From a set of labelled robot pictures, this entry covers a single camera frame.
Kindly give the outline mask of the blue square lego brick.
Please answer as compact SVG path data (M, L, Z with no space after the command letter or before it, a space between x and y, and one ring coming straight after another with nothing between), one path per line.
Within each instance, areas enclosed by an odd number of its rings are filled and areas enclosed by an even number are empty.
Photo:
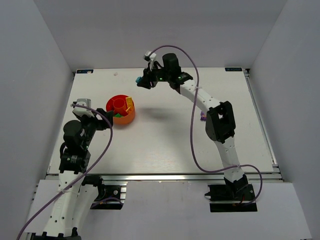
M136 80L136 85L137 86L141 86L143 84L143 78L141 76L139 76Z

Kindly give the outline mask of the green lego brick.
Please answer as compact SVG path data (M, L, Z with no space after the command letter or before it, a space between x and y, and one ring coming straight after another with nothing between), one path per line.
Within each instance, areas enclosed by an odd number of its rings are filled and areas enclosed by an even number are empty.
M115 118L122 118L123 115L121 115L120 113L117 113L116 115L114 115Z

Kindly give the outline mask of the long yellow lego plate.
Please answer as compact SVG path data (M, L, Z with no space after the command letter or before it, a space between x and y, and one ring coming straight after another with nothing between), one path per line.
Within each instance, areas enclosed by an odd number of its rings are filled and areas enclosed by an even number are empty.
M131 108L132 109L134 107L134 103L133 103L132 98L128 96L128 97L125 98L125 100L126 100L127 108Z

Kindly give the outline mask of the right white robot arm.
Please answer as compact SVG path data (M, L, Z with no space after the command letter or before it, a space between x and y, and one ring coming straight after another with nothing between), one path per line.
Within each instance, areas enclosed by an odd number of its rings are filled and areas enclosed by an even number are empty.
M232 104L218 101L201 89L190 74L182 71L176 54L163 55L162 65L151 51L146 52L143 58L148 66L143 70L143 75L136 79L137 86L151 89L159 82L167 82L173 90L205 113L205 132L218 149L227 194L232 199L242 196L248 179L240 166L235 148L236 123Z

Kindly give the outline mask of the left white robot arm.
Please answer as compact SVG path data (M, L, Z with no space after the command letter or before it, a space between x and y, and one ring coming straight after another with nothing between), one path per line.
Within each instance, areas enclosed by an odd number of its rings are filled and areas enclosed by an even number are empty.
M48 221L32 240L79 240L81 228L93 201L99 196L102 179L89 175L93 168L90 143L97 131L113 128L113 111L73 104L75 120L63 126L57 194L25 223L28 226L43 210L53 205Z

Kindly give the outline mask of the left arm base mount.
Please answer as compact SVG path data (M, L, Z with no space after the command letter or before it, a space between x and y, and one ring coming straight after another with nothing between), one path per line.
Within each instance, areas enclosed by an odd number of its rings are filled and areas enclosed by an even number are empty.
M101 185L98 187L98 197L91 205L91 210L121 210L123 208L127 183L117 180L107 180L101 177Z

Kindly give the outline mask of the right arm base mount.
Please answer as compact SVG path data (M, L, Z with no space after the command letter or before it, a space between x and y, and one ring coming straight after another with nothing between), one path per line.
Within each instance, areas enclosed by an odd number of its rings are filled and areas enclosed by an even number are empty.
M257 204L254 201L256 195L251 184L233 192L224 184L208 185L208 192L204 197L209 200L211 213L250 213L257 212Z

